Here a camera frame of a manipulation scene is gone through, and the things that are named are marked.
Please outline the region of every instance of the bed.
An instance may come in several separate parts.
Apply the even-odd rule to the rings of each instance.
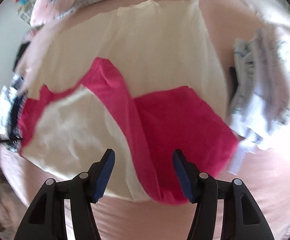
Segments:
[[[37,41],[41,39],[44,45],[37,42],[37,47],[35,44],[31,45],[29,52],[32,49],[37,54],[44,54],[57,33],[79,25],[100,12],[109,12],[119,7],[128,7],[146,1],[106,0],[84,7],[68,17],[46,24],[37,38]],[[236,38],[250,40],[254,31],[264,23],[240,0],[199,0],[199,8],[225,74],[228,88],[226,93],[229,96],[232,91],[229,67],[234,65],[234,41]],[[19,66],[20,73],[27,71],[21,68],[21,64]],[[3,145],[0,145],[0,165],[11,186],[26,206],[30,204],[46,179],[61,180],[29,160],[8,151]],[[217,179],[231,181],[235,177],[224,168]],[[275,239],[288,239],[290,236],[290,159],[286,155],[277,154],[274,150],[259,150],[256,154],[246,156],[237,177],[244,181],[253,194]],[[109,196],[93,204],[92,208],[102,239],[185,239],[195,212],[195,207],[191,204],[170,206],[154,201],[131,202]],[[220,238],[221,218],[222,205],[219,203],[214,239]],[[66,225],[68,237],[71,239],[73,230],[69,203],[66,203]]]

